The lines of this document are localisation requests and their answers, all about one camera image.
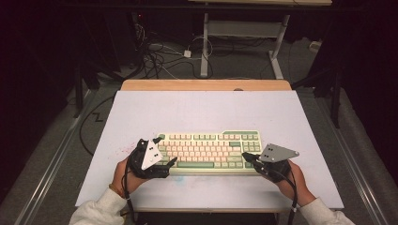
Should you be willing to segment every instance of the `mechanical keyboard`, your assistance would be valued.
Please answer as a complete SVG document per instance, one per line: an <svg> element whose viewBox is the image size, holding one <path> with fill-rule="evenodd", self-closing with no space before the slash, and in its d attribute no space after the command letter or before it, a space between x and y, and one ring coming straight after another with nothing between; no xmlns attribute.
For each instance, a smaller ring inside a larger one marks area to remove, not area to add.
<svg viewBox="0 0 398 225"><path fill-rule="evenodd" d="M258 175L242 153L260 155L261 138L255 130L229 130L221 133L162 133L158 148L165 165L177 157L171 175Z"/></svg>

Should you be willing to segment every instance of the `white desk surface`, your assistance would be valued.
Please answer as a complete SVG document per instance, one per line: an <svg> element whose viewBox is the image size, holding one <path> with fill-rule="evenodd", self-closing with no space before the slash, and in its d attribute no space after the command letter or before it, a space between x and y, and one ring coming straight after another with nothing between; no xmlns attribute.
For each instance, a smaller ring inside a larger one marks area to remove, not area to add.
<svg viewBox="0 0 398 225"><path fill-rule="evenodd" d="M119 91L76 205L102 195L139 139L228 129L258 130L263 146L299 151L292 160L312 193L329 208L344 208L295 91ZM137 212L279 212L291 205L261 176L170 175L144 183L131 198Z"/></svg>
<svg viewBox="0 0 398 225"><path fill-rule="evenodd" d="M288 5L288 6L330 6L332 0L189 0L204 3L236 3L236 4L261 4L261 5Z"/></svg>

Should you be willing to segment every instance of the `metal bar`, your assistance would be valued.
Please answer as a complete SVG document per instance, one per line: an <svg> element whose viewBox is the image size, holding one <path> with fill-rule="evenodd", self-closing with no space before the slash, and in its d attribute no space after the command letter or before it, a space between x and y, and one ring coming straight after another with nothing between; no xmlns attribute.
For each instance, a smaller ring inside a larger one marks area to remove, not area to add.
<svg viewBox="0 0 398 225"><path fill-rule="evenodd" d="M202 13L278 13L301 14L303 12L325 14L352 14L362 12L363 7L302 7L302 6L262 6L262 5L132 5L132 4L71 4L61 3L62 8L89 9L89 10L126 10L126 11L190 11Z"/></svg>
<svg viewBox="0 0 398 225"><path fill-rule="evenodd" d="M53 180L55 179L56 174L58 173L58 169L61 166L71 144L71 140L73 139L76 130L79 128L79 125L83 122L83 117L88 111L88 107L90 103L93 101L95 93L93 94L92 91L88 91L85 100L87 102L86 106L84 107L83 113L80 114L79 117L75 118L69 127L67 133L65 134L62 142L58 146L58 149L55 152L55 155L50 162L46 172L41 177L40 182L38 183L38 187L36 188L35 192L32 194L31 198L28 200L26 205L24 206L23 210L21 211L20 215L18 216L17 220L15 221L15 225L28 225L31 224L35 215L40 208L44 198L48 190L50 189Z"/></svg>
<svg viewBox="0 0 398 225"><path fill-rule="evenodd" d="M348 168L348 171L357 186L357 190L362 197L363 203L365 204L369 215L371 216L374 224L378 225L387 225L389 224L386 220L386 217L383 214L383 211L380 208L379 203L377 202L374 191L370 187L369 183L367 182L366 178L364 177L360 167L355 160L355 157L351 153L351 149L348 147L348 144L345 142L345 139L338 128L334 127L333 121L329 118L329 107L328 104L325 102L324 99L318 99L317 101L321 112L327 118L333 133L340 144L340 149L342 153L342 158L344 160L345 165Z"/></svg>

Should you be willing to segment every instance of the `table leg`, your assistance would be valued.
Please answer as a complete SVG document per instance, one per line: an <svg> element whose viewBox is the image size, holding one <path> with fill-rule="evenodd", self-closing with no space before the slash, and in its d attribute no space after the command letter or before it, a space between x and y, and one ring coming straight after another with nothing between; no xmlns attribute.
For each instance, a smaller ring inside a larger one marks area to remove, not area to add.
<svg viewBox="0 0 398 225"><path fill-rule="evenodd" d="M208 60L208 49L207 49L207 38L208 38L208 13L205 13L205 19L203 22L203 51L202 51L202 64L200 66L200 77L207 77L207 60Z"/></svg>
<svg viewBox="0 0 398 225"><path fill-rule="evenodd" d="M285 15L283 17L283 22L281 24L281 28L279 30L278 37L276 39L275 50L269 51L269 60L272 65L272 69L274 71L276 79L283 79L282 71L281 71L281 68L279 67L277 56L278 56L279 49L281 48L281 45L283 42L283 37L284 37L284 33L286 32L287 23L289 22L289 18L290 18L290 15Z"/></svg>

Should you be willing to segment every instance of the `sleeve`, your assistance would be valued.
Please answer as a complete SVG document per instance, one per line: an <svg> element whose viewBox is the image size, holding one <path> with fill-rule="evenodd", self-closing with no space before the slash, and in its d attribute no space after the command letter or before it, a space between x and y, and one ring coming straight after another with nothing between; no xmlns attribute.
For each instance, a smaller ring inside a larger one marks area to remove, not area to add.
<svg viewBox="0 0 398 225"><path fill-rule="evenodd" d="M69 225L123 224L124 218L120 216L120 210L125 205L126 200L108 188L98 201L85 202L79 206Z"/></svg>
<svg viewBox="0 0 398 225"><path fill-rule="evenodd" d="M331 211L321 199L317 198L299 209L309 224L354 224L341 211Z"/></svg>

